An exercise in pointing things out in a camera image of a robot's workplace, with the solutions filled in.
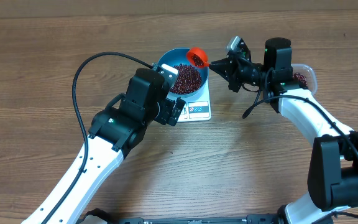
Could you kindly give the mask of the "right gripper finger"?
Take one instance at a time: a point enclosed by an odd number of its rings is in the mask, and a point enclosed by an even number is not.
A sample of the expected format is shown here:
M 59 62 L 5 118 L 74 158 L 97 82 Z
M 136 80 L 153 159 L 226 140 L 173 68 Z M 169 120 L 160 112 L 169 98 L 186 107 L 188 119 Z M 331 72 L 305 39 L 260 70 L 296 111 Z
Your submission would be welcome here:
M 211 67 L 211 69 L 228 82 L 228 88 L 230 90 L 234 89 L 234 79 L 232 77 L 231 72 L 228 72 L 224 67 Z
M 211 70 L 233 70 L 238 67 L 236 61 L 230 58 L 223 58 L 220 60 L 212 61 L 209 64 Z

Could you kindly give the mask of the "red scoop with blue handle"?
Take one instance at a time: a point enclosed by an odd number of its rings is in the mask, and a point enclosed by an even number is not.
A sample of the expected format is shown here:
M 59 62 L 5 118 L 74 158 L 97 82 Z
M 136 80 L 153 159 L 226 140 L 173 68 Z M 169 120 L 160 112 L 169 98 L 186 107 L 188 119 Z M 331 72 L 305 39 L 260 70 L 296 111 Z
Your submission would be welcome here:
M 208 68 L 208 56 L 206 52 L 198 47 L 191 48 L 186 53 L 186 59 L 196 68 Z

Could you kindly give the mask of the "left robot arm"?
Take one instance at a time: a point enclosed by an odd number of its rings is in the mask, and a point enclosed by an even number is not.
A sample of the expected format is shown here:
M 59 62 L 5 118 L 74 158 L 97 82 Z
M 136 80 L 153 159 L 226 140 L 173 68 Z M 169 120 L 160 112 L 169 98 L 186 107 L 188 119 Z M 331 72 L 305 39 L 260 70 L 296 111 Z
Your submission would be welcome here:
M 184 100 L 168 98 L 178 70 L 139 68 L 125 93 L 98 112 L 72 165 L 24 223 L 76 223 L 99 187 L 144 138 L 148 125 L 176 125 Z

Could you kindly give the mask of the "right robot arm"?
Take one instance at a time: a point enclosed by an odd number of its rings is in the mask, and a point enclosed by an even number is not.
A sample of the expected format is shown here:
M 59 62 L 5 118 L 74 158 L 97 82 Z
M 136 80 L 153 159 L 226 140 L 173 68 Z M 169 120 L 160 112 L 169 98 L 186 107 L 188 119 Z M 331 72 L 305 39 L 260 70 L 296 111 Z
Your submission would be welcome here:
M 307 79 L 294 72 L 291 42 L 275 37 L 266 41 L 264 61 L 254 63 L 240 37 L 227 45 L 225 58 L 209 68 L 228 82 L 232 91 L 255 87 L 255 106 L 268 103 L 289 119 L 312 147 L 308 191 L 281 206 L 275 223 L 332 223 L 358 207 L 358 131 L 338 121 L 313 97 Z

